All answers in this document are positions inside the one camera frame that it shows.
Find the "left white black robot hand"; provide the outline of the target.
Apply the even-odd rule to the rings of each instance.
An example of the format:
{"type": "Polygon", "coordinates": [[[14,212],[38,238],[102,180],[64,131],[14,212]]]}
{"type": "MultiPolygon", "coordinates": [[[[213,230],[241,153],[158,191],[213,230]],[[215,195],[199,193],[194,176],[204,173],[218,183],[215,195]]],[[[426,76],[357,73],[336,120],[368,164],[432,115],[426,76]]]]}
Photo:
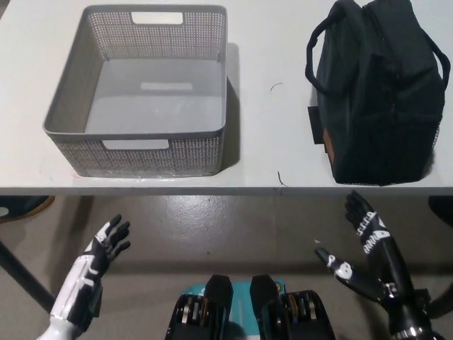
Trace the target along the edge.
{"type": "Polygon", "coordinates": [[[102,298],[102,277],[118,255],[129,248],[125,238],[130,223],[116,215],[105,223],[76,258],[57,295],[50,316],[73,324],[86,332],[91,320],[98,317],[102,298]]]}

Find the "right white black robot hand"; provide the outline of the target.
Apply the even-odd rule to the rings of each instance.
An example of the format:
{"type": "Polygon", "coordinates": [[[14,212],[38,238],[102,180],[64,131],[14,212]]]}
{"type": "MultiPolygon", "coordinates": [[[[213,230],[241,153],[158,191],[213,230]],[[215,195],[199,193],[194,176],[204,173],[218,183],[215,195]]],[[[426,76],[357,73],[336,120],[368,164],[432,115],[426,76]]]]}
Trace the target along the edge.
{"type": "Polygon", "coordinates": [[[384,304],[391,298],[412,298],[415,289],[406,262],[379,213],[357,191],[347,195],[345,209],[369,270],[355,268],[323,247],[315,254],[335,279],[368,300],[384,304]]]}

